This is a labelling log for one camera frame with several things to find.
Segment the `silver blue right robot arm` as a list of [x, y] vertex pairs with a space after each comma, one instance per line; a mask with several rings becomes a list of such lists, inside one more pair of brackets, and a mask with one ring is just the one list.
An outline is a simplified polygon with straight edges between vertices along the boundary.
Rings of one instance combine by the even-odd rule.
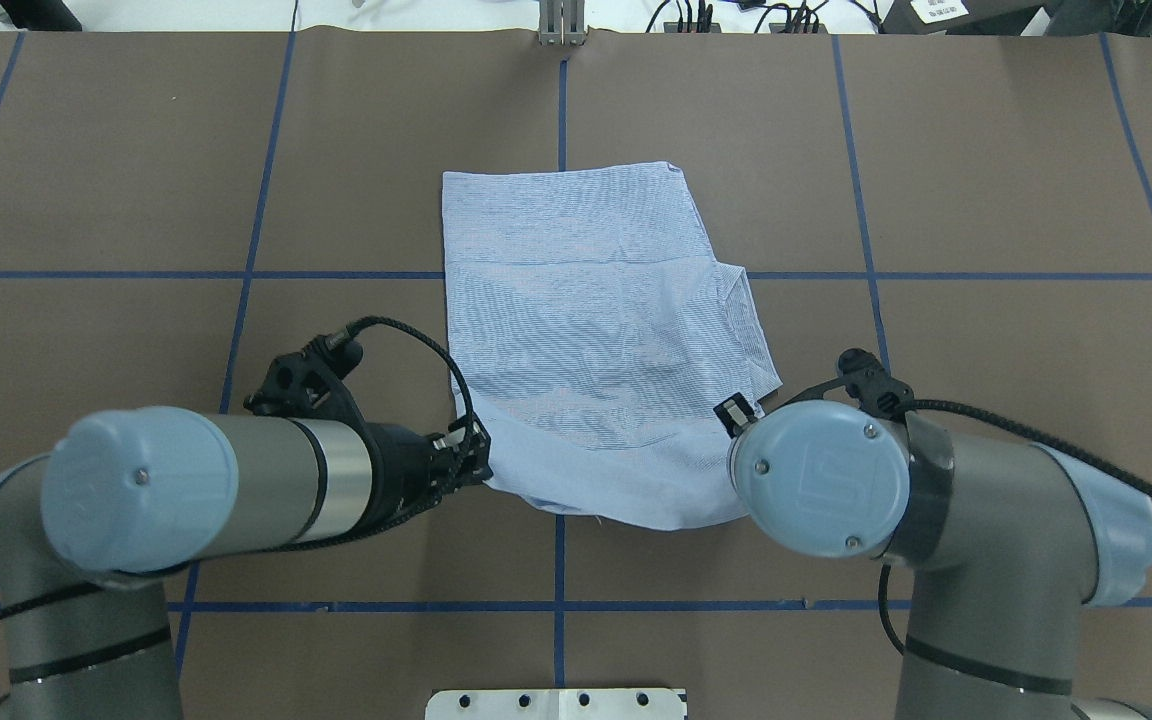
[[1152, 483], [979, 407], [916, 400], [900, 419], [824, 397], [758, 416], [717, 406], [732, 487], [801, 555], [874, 559], [890, 626], [914, 573], [897, 719], [1152, 719], [1074, 694], [1079, 615], [1134, 600], [1152, 566]]

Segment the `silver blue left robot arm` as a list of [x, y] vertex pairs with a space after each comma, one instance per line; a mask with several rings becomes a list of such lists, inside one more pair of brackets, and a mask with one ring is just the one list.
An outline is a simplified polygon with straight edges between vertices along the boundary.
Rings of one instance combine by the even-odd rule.
[[492, 475], [475, 418], [385, 423], [103, 411], [0, 473], [0, 719], [180, 719], [165, 579], [361, 541]]

